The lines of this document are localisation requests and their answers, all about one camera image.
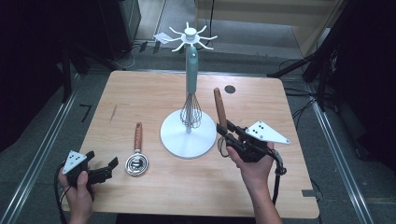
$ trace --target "wooden handle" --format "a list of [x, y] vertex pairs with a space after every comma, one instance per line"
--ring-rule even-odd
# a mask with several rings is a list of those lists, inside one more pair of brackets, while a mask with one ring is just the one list
[[219, 117], [219, 124], [225, 129], [227, 129], [227, 118], [225, 116], [225, 109], [224, 109], [224, 104], [222, 102], [220, 89], [215, 88], [214, 93], [215, 93], [216, 109], [218, 111], [218, 117]]
[[134, 132], [134, 149], [140, 149], [142, 150], [142, 135], [143, 135], [143, 130], [142, 130], [142, 123], [137, 122], [136, 123], [136, 130]]

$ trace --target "round white base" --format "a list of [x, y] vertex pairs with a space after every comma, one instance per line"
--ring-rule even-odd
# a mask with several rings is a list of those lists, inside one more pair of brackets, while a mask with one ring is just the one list
[[201, 125], [187, 133], [180, 120], [180, 111], [170, 114], [161, 127], [163, 145], [182, 159], [194, 159], [204, 155], [216, 141], [216, 126], [212, 118], [202, 112]]

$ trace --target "white rotating hook top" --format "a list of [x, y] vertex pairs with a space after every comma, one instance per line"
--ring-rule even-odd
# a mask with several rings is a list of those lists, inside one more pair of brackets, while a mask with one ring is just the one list
[[187, 28], [184, 30], [184, 34], [182, 34], [181, 32], [177, 32], [174, 29], [172, 29], [172, 27], [169, 27], [169, 29], [171, 29], [171, 31], [175, 34], [181, 35], [181, 37], [179, 38], [175, 38], [175, 39], [165, 39], [163, 38], [163, 40], [165, 41], [176, 41], [176, 40], [181, 40], [183, 41], [183, 43], [181, 43], [177, 49], [173, 49], [172, 51], [178, 51], [181, 49], [181, 47], [183, 47], [184, 44], [190, 44], [191, 46], [193, 46], [194, 44], [198, 43], [200, 44], [204, 49], [213, 49], [213, 48], [209, 48], [207, 46], [205, 46], [203, 43], [200, 42], [200, 39], [205, 39], [205, 40], [212, 40], [217, 38], [217, 36], [212, 36], [212, 37], [203, 37], [203, 36], [199, 36], [199, 34], [201, 32], [203, 32], [206, 29], [206, 26], [204, 26], [204, 28], [202, 28], [202, 30], [200, 30], [199, 32], [197, 32], [197, 30], [195, 30], [194, 28], [189, 26], [189, 23], [186, 22], [187, 24]]

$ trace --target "hand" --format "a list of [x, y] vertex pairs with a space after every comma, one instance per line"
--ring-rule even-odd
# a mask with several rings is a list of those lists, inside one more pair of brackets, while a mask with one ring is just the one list
[[[274, 149], [274, 143], [267, 143], [267, 146]], [[236, 167], [241, 169], [247, 190], [268, 189], [268, 175], [274, 162], [272, 157], [264, 156], [258, 162], [243, 162], [235, 149], [227, 147], [227, 151], [231, 160], [236, 163]]]
[[62, 174], [62, 170], [58, 174], [59, 182], [64, 187], [66, 199], [70, 206], [69, 224], [89, 223], [92, 215], [92, 198], [87, 190], [88, 174], [83, 171], [78, 176], [77, 188], [69, 187], [66, 175]]

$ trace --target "white tag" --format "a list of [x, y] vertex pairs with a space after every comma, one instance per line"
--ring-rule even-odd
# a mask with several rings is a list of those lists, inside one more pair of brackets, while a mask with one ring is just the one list
[[245, 132], [260, 141], [290, 144], [289, 139], [282, 136], [282, 134], [278, 133], [261, 120], [248, 127]]
[[64, 164], [64, 170], [62, 173], [65, 175], [69, 173], [69, 171], [73, 170], [76, 166], [78, 166], [82, 161], [87, 159], [86, 155], [79, 154], [75, 151], [70, 151], [69, 155], [67, 156], [66, 163]]
[[166, 35], [164, 33], [160, 33], [154, 36], [158, 41], [160, 41], [162, 44], [167, 44], [169, 43], [168, 41], [164, 40], [164, 39], [172, 39], [172, 37], [170, 37], [169, 35]]

